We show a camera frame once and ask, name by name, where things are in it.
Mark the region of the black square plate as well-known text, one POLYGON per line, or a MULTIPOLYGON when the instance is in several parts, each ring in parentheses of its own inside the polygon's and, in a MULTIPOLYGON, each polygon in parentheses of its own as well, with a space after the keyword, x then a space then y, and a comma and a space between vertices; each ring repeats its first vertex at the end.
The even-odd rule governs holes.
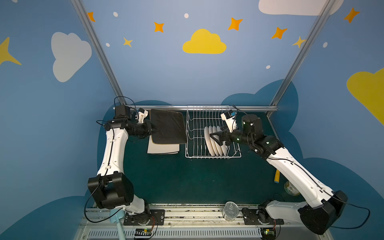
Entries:
POLYGON ((186 127, 182 113, 151 109, 150 121, 158 128, 158 131, 152 135, 155 144, 187 143, 186 127))

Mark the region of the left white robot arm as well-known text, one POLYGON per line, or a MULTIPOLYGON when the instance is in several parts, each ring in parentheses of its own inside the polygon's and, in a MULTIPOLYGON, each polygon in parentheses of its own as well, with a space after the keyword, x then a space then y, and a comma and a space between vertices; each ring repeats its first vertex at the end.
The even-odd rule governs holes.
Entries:
POLYGON ((150 214, 148 203, 137 197, 132 182, 124 174, 124 155, 130 136, 143 139, 157 131, 148 119, 149 112, 140 108, 136 123, 131 121, 131 108, 115 107, 115 116, 109 121, 99 121, 106 130, 106 147, 97 176, 88 180, 91 197, 100 209, 122 208, 130 215, 150 214))

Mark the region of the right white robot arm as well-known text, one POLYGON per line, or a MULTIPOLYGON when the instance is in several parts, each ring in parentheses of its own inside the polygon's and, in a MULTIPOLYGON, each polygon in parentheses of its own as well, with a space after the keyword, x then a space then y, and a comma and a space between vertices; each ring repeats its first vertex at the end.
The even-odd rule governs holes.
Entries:
POLYGON ((256 216, 262 225, 274 220, 302 223, 311 232, 322 235, 341 216, 348 197, 342 191, 334 192, 308 172, 274 136, 264 134, 262 121, 256 115, 242 117, 242 129, 236 124, 233 111, 221 115, 226 126, 216 131, 204 128, 206 143, 221 149, 231 143, 247 145, 250 150, 275 167, 294 185, 305 199, 301 203, 266 200, 259 205, 256 216))

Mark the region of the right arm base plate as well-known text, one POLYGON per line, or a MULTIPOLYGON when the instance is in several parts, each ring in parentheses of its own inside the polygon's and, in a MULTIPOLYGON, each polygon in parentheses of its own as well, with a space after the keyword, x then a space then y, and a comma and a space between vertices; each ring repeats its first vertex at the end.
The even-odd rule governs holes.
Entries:
POLYGON ((283 225, 283 219, 272 219, 265 210, 242 208, 245 225, 283 225))

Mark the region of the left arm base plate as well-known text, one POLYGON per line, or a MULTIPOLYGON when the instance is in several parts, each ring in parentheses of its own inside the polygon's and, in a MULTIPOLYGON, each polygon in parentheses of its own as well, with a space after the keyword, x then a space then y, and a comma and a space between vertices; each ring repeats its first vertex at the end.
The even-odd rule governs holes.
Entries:
POLYGON ((150 210, 150 213, 129 215, 124 217, 124 226, 163 226, 165 220, 165 210, 150 210))

